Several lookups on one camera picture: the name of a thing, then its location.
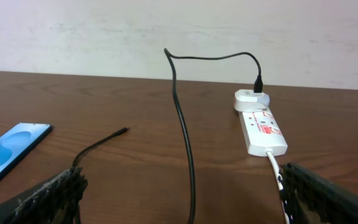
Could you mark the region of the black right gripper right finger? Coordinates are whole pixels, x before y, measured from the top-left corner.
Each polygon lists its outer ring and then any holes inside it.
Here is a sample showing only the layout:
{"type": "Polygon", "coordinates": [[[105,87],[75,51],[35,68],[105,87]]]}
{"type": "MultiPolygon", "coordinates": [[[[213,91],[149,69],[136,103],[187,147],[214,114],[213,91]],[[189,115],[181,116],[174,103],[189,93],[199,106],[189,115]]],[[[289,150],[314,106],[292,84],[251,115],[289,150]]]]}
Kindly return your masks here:
{"type": "Polygon", "coordinates": [[[358,223],[358,196],[314,172],[281,166],[280,199],[290,223],[358,223]]]}

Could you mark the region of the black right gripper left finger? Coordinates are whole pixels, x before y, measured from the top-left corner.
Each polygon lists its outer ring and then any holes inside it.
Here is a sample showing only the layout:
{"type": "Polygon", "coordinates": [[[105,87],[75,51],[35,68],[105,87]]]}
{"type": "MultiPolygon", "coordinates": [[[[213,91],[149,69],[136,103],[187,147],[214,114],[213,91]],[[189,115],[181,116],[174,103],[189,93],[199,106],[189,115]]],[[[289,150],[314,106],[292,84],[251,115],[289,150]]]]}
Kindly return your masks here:
{"type": "Polygon", "coordinates": [[[0,203],[0,224],[80,223],[79,202],[88,181],[76,166],[0,203]]]}

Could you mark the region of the blue Samsung smartphone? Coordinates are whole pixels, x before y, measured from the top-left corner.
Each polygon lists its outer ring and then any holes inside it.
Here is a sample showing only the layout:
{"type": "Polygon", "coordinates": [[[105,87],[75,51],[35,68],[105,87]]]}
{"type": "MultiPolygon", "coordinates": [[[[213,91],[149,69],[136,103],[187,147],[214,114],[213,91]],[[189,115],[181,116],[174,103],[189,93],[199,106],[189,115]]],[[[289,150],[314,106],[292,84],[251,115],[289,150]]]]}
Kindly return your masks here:
{"type": "Polygon", "coordinates": [[[51,124],[19,123],[0,136],[0,181],[52,130],[51,124]]]}

